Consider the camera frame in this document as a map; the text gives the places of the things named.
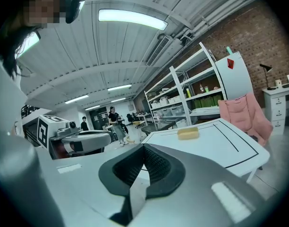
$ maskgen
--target red diamond decoration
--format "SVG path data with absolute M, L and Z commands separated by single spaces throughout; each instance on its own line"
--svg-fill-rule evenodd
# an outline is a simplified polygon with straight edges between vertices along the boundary
M 234 68 L 234 61 L 231 59 L 228 59 L 228 67 L 233 69 Z

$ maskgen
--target desk lamp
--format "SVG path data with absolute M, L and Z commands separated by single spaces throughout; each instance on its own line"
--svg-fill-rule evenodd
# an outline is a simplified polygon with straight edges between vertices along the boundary
M 267 71 L 267 72 L 271 71 L 271 70 L 272 70 L 272 67 L 270 67 L 270 66 L 265 66 L 265 65 L 263 65 L 263 64 L 260 64 L 260 66 L 263 67 L 263 69 L 264 69 L 265 79 L 266 79 L 266 85 L 267 85 L 267 90 L 275 90 L 275 89 L 276 89 L 275 87 L 269 87 L 269 86 L 268 86 L 267 76 L 266 76 L 266 72 L 265 72 L 265 71 Z

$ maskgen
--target pink armchair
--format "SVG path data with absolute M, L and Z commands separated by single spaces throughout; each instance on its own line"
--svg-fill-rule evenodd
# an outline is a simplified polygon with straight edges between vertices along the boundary
M 260 145 L 266 145 L 273 126 L 264 116 L 253 93 L 234 100 L 219 100 L 218 104 L 221 118 L 248 135 L 256 136 Z

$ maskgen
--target table leg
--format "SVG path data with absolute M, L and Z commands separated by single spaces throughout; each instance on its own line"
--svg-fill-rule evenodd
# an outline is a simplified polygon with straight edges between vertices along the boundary
M 253 170 L 251 173 L 250 173 L 250 175 L 249 175 L 249 177 L 248 177 L 248 179 L 247 179 L 247 183 L 249 183 L 251 180 L 252 180 L 252 178 L 253 178 L 253 176 L 255 175 L 255 173 L 256 173 L 256 170 L 257 169 L 255 169 L 255 170 Z

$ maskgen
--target lamp shade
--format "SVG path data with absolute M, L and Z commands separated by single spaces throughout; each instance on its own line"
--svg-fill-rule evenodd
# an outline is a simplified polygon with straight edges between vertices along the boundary
M 263 68 L 265 68 L 267 72 L 269 72 L 269 71 L 272 69 L 272 67 L 270 67 L 270 66 L 265 66 L 265 65 L 263 65 L 263 64 L 260 64 L 260 66 L 263 67 Z

